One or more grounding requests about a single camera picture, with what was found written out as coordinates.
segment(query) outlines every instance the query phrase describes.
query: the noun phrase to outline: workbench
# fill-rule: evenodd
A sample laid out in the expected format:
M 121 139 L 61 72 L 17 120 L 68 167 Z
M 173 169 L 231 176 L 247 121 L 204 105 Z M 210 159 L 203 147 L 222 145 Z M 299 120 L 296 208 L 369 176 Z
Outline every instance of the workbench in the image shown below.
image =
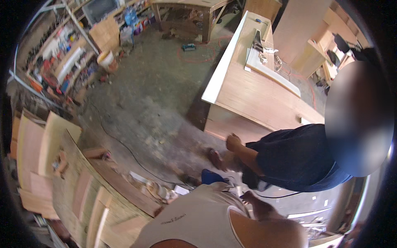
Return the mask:
M 323 116 L 279 83 L 244 70 L 256 30 L 264 36 L 262 45 L 273 48 L 270 20 L 246 12 L 202 95 L 211 103 L 204 131 L 221 139 L 235 133 L 242 142 L 250 142 L 273 131 L 300 127 L 301 117 L 324 123 Z M 266 66 L 274 71 L 273 55 L 266 57 Z
M 226 5 L 234 0 L 153 0 L 152 7 L 156 21 L 160 23 L 162 29 L 176 28 L 185 29 L 190 32 L 202 34 L 202 42 L 208 43 L 211 39 L 211 31 L 213 26 L 217 23 L 218 19 L 222 15 Z M 195 9 L 202 11 L 203 13 L 203 25 L 202 29 L 197 27 L 192 21 L 167 21 L 167 15 L 161 20 L 160 8 L 177 8 L 177 9 Z M 212 25 L 213 17 L 212 13 L 222 8 L 219 12 L 214 25 Z

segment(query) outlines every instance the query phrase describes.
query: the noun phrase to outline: metal shelving rack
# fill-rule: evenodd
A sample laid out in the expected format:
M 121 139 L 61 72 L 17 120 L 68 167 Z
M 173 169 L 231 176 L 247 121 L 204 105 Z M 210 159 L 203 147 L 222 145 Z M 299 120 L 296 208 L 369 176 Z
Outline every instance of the metal shelving rack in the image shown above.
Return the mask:
M 54 0 L 48 0 L 44 3 L 44 5 L 39 9 L 39 11 L 33 16 L 33 18 L 31 19 L 31 21 L 29 22 L 29 24 L 27 25 L 27 27 L 25 28 L 25 30 L 23 31 L 22 36 L 25 35 L 25 33 L 28 31 L 29 27 L 33 24 L 33 22 L 35 21 L 35 19 L 43 12 L 46 11 L 54 11 L 54 13 L 57 15 L 58 11 L 57 9 L 60 8 L 65 8 L 65 10 L 68 13 L 68 17 L 64 20 L 63 23 L 61 23 L 59 25 L 59 29 L 65 25 L 70 19 L 74 22 L 74 24 L 76 25 L 76 27 L 78 28 L 78 30 L 80 31 L 81 35 L 84 37 L 84 39 L 87 41 L 87 43 L 91 46 L 91 48 L 94 50 L 94 53 L 96 55 L 99 55 L 99 51 L 98 49 L 95 47 L 95 45 L 92 43 L 92 41 L 89 39 L 88 35 L 85 33 L 85 31 L 83 30 L 83 28 L 79 25 L 79 21 L 76 19 L 76 17 L 74 16 L 74 12 L 77 11 L 78 9 L 80 9 L 84 4 L 88 3 L 90 0 L 86 0 L 86 1 L 80 1 L 80 0 L 75 0 L 75 3 L 77 3 L 77 7 L 74 10 L 71 10 L 70 7 L 68 6 L 66 0 L 62 0 L 62 4 L 53 4 L 50 5 L 52 2 L 54 2 Z M 44 42 L 42 48 L 40 48 L 40 50 L 45 49 L 45 46 L 48 44 L 48 42 L 51 40 L 51 38 L 54 36 L 54 34 L 56 34 L 57 30 L 59 30 L 58 28 L 47 38 L 47 40 Z M 30 87 L 27 83 L 25 83 L 20 77 L 18 77 L 16 75 L 16 59 L 17 59 L 17 55 L 18 55 L 18 46 L 19 44 L 17 44 L 17 47 L 15 49 L 15 55 L 14 55 L 14 66 L 13 66 L 13 71 L 11 69 L 8 70 L 9 74 L 11 75 L 11 77 L 8 79 L 7 83 L 11 82 L 12 79 L 15 79 L 18 83 L 20 83 L 23 87 L 25 87 L 26 89 L 28 89 L 31 93 L 33 93 L 35 96 L 39 97 L 40 99 L 42 99 L 43 101 L 47 102 L 50 105 L 53 105 L 59 109 L 63 109 L 60 105 L 54 103 L 53 101 L 49 100 L 47 97 L 45 97 L 43 94 L 39 94 L 36 90 L 34 90 L 32 87 Z M 33 63 L 35 63 L 39 57 L 40 52 L 36 55 L 35 59 L 33 60 Z M 29 69 L 27 71 L 27 76 L 30 80 L 33 80 L 35 83 L 38 83 L 39 85 L 41 85 L 39 82 L 37 82 L 37 80 L 35 80 L 34 78 L 32 78 L 29 75 Z

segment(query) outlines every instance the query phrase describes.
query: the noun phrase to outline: person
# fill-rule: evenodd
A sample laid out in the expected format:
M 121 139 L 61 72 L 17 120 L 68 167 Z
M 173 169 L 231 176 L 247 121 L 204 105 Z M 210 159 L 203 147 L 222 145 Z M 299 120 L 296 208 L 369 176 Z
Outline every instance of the person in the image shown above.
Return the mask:
M 297 192 L 317 192 L 352 177 L 332 158 L 323 124 L 275 131 L 245 146 L 232 134 L 227 137 L 226 148 L 241 164 L 243 183 L 258 191 L 276 185 Z M 224 163 L 218 151 L 210 149 L 209 159 L 218 169 L 229 169 L 230 163 Z
M 305 229 L 286 219 L 250 191 L 241 198 L 251 203 L 255 219 L 228 184 L 202 184 L 166 206 L 143 227 L 132 248 L 303 248 Z

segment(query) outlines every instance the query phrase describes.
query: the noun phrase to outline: paint bucket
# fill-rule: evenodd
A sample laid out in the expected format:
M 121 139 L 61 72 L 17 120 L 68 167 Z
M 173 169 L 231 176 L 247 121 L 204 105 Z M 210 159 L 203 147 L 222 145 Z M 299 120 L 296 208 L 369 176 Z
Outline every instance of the paint bucket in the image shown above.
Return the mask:
M 111 51 L 102 52 L 96 61 L 109 73 L 115 72 L 119 67 L 117 60 Z

